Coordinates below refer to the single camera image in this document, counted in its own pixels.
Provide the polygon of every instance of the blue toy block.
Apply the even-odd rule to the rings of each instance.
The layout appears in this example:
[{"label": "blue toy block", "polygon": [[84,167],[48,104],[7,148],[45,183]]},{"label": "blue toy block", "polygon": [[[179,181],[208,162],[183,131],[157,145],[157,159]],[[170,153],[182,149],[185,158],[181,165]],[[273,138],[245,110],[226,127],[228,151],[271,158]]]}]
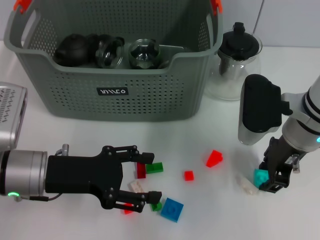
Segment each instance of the blue toy block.
[{"label": "blue toy block", "polygon": [[267,170],[255,169],[253,175],[253,183],[259,188],[261,184],[264,184],[269,180],[269,174]]},{"label": "blue toy block", "polygon": [[162,208],[161,216],[177,223],[183,207],[182,203],[167,198]]}]

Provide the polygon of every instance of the green indicator light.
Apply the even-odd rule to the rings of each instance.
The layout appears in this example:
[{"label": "green indicator light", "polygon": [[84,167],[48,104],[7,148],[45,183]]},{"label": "green indicator light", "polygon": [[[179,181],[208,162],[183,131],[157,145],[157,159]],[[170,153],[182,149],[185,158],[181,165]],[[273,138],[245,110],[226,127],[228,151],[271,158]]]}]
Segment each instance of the green indicator light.
[{"label": "green indicator light", "polygon": [[9,192],[9,193],[8,193],[8,196],[16,196],[16,197],[19,197],[20,194],[19,194],[19,193],[16,193],[16,192]]}]

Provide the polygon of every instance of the gray plastic basket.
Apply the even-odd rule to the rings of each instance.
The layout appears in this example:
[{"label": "gray plastic basket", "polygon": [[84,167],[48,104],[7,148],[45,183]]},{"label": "gray plastic basket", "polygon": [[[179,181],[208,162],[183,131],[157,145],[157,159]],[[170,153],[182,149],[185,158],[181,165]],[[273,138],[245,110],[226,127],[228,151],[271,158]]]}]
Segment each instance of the gray plastic basket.
[{"label": "gray plastic basket", "polygon": [[[222,14],[210,0],[33,0],[10,15],[4,36],[51,113],[103,121],[187,119],[199,109],[209,63],[222,38]],[[22,35],[35,12],[24,45]],[[52,56],[72,33],[120,36],[127,43],[155,39],[188,49],[165,69],[64,67]],[[99,95],[97,88],[127,88]]]}]

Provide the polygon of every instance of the white wall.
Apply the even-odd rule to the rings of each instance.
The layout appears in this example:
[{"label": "white wall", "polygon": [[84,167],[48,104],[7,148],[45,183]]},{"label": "white wall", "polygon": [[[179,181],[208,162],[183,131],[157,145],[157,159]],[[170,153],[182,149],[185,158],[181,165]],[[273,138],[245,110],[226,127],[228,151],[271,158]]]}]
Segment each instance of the white wall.
[{"label": "white wall", "polygon": [[[16,0],[0,8],[0,40]],[[222,0],[223,28],[243,22],[253,32],[263,0]],[[265,0],[255,34],[264,46],[320,47],[320,0]]]}]

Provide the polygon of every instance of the small red cube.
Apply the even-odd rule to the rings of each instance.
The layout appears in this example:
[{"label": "small red cube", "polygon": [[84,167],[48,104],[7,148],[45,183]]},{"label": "small red cube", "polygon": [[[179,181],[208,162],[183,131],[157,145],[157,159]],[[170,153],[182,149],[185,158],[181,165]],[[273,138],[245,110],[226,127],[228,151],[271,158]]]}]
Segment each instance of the small red cube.
[{"label": "small red cube", "polygon": [[[125,203],[124,204],[125,206],[129,206],[129,207],[132,207],[133,205],[131,204],[131,203]],[[130,210],[124,210],[124,214],[130,214],[130,213],[132,213],[133,211],[130,211]]]},{"label": "small red cube", "polygon": [[213,150],[208,161],[206,162],[206,166],[212,168],[213,166],[217,165],[218,163],[222,162],[224,159],[221,152]]},{"label": "small red cube", "polygon": [[146,165],[143,163],[136,163],[136,175],[138,179],[146,178]]},{"label": "small red cube", "polygon": [[185,171],[184,172],[184,180],[185,181],[195,180],[194,172],[193,171]]}]

